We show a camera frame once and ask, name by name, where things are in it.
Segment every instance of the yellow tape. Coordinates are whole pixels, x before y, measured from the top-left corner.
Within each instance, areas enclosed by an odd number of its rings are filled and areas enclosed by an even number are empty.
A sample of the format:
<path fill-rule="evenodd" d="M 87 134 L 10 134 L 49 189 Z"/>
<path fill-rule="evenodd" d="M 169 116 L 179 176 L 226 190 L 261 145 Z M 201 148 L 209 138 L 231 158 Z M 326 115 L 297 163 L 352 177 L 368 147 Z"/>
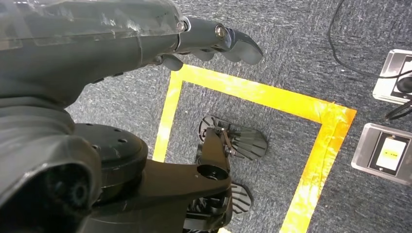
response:
<path fill-rule="evenodd" d="M 153 159 L 164 161 L 183 81 L 322 124 L 280 232 L 307 231 L 326 178 L 356 110 L 273 86 L 193 66 L 172 72 Z"/>

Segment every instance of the robotic hand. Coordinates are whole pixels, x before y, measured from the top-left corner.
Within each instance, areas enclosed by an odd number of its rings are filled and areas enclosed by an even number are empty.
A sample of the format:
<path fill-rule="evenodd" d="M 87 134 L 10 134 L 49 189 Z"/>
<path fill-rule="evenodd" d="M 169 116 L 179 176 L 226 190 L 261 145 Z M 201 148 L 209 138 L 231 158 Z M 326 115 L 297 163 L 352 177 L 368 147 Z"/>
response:
<path fill-rule="evenodd" d="M 190 53 L 252 65 L 262 58 L 248 35 L 183 17 L 171 0 L 0 0 L 0 232 L 227 225 L 228 156 L 242 131 L 212 123 L 199 132 L 197 164 L 171 165 L 146 160 L 146 144 L 131 133 L 74 124 L 64 110 L 87 84 L 147 65 L 179 70 L 174 54 Z M 238 155 L 252 154 L 249 143 Z"/>

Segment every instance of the plastic covering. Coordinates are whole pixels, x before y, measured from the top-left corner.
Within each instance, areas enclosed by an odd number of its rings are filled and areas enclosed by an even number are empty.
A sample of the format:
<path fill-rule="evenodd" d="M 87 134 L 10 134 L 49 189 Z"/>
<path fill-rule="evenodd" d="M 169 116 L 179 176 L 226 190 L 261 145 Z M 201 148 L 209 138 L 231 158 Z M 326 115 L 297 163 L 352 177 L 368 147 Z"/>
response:
<path fill-rule="evenodd" d="M 165 159 L 183 81 L 322 124 L 280 230 L 285 233 L 306 232 L 356 110 L 273 86 L 185 65 L 180 71 L 172 72 L 157 134 L 154 160 L 163 162 Z"/>
<path fill-rule="evenodd" d="M 0 0 L 0 50 L 179 33 L 171 0 Z"/>

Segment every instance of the black wire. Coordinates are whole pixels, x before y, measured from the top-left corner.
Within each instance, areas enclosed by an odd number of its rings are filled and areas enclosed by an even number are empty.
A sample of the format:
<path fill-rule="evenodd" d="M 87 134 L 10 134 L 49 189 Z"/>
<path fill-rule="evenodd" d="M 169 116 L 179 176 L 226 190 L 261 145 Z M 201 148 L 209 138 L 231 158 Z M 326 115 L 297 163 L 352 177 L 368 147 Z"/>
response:
<path fill-rule="evenodd" d="M 403 105 L 393 109 L 392 111 L 388 112 L 388 114 L 386 114 L 385 119 L 386 120 L 395 120 L 395 119 L 399 119 L 401 117 L 404 117 L 410 113 L 412 113 L 412 109 L 407 110 L 404 113 L 398 114 L 399 112 L 402 112 L 404 110 L 406 110 L 407 108 L 409 108 L 412 105 L 412 100 L 404 103 Z"/>
<path fill-rule="evenodd" d="M 333 45 L 332 38 L 330 36 L 330 32 L 332 31 L 332 27 L 333 27 L 333 24 L 335 22 L 336 15 L 338 14 L 340 8 L 342 7 L 343 2 L 344 2 L 344 0 L 341 0 L 339 2 L 339 5 L 336 8 L 335 13 L 332 16 L 332 20 L 330 21 L 329 28 L 327 30 L 327 40 L 329 41 L 330 47 L 332 48 L 333 58 L 335 58 L 336 62 L 339 63 L 340 65 L 342 65 L 343 67 L 345 67 L 347 69 L 350 69 L 354 72 L 357 72 L 359 74 L 363 74 L 363 75 L 366 75 L 366 76 L 369 76 L 369 77 L 378 78 L 378 79 L 396 79 L 396 78 L 399 78 L 401 76 L 404 76 L 405 74 L 412 73 L 412 70 L 409 70 L 409 71 L 406 71 L 404 73 L 401 73 L 401 74 L 398 74 L 398 75 L 395 75 L 395 76 L 381 77 L 379 75 L 376 75 L 376 74 L 373 74 L 373 73 L 370 73 L 370 72 L 366 72 L 366 71 L 356 69 L 356 68 L 354 68 L 350 65 L 347 65 L 347 64 L 343 63 L 341 60 L 339 60 L 338 56 L 336 55 L 336 49 L 335 49 L 335 46 Z"/>

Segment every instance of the mounting hole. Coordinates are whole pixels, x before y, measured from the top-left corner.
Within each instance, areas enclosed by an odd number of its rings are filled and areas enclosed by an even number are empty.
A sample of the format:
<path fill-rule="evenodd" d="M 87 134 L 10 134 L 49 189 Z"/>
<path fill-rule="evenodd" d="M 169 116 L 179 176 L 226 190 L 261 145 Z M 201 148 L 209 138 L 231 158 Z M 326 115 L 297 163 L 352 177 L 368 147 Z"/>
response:
<path fill-rule="evenodd" d="M 200 165 L 197 167 L 197 172 L 203 177 L 216 181 L 222 181 L 229 178 L 229 174 L 225 170 L 213 165 Z"/>

